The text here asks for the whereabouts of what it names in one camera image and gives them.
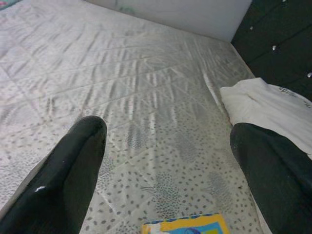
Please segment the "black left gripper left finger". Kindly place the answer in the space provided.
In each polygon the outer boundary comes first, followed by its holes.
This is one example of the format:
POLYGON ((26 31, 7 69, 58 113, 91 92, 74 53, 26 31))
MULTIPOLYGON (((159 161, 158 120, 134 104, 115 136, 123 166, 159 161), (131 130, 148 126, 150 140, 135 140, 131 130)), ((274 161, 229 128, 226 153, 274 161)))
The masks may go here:
POLYGON ((107 125, 77 121, 19 185, 0 212, 3 234, 77 234, 105 153, 107 125))

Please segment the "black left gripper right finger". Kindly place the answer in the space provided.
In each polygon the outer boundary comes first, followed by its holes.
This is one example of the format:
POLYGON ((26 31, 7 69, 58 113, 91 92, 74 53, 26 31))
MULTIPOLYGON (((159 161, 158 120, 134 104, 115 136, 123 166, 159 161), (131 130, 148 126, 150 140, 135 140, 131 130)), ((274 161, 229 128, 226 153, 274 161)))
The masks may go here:
POLYGON ((249 123, 230 134, 231 150, 273 234, 312 232, 312 161, 289 139, 249 123))

